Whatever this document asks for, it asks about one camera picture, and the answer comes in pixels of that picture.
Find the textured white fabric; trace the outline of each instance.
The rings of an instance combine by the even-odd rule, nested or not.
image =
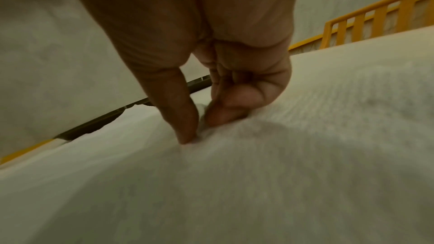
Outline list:
[[[276,103],[193,144],[135,106],[9,167],[0,243],[434,243],[433,32],[295,56]]]

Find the wooden railing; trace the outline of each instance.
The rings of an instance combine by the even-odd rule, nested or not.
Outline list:
[[[400,1],[400,4],[398,8],[396,32],[398,33],[408,30],[416,0],[381,0],[365,8],[328,21],[324,26],[320,49],[330,46],[332,28],[335,24],[338,24],[336,45],[344,44],[345,35],[347,33],[347,21],[351,18],[354,18],[351,41],[356,42],[362,40],[365,14],[370,11],[375,11],[371,29],[371,38],[383,35],[384,21],[386,19],[388,5],[398,1]],[[425,11],[425,26],[430,25],[434,25],[434,0],[429,1],[428,7]]]

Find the skin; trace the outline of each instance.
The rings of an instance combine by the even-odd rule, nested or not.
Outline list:
[[[198,111],[179,69],[193,53],[209,68],[208,125],[272,103],[291,78],[295,0],[81,0],[181,144]]]

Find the dark strip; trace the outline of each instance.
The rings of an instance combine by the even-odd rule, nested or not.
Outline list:
[[[190,94],[195,93],[197,91],[200,91],[202,89],[205,89],[209,86],[211,86],[211,78],[209,75],[192,80],[187,83],[189,87]],[[84,124],[81,124],[75,128],[72,128],[66,132],[61,133],[60,135],[57,135],[55,138],[60,138],[64,140],[74,140],[82,135],[92,133],[94,131],[97,131],[104,127],[105,125],[113,122],[116,118],[118,118],[123,111],[125,111],[128,108],[131,108],[134,105],[147,105],[152,106],[152,103],[148,100],[148,98],[136,101],[134,103],[128,104],[122,108],[119,108],[117,110],[114,110],[112,112],[109,112],[103,116],[97,117],[95,119],[92,119],[89,122],[86,122]]]

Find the gray wall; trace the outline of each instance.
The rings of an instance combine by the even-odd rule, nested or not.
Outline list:
[[[293,42],[375,1],[298,0]],[[146,97],[77,0],[0,0],[0,66],[0,156]]]

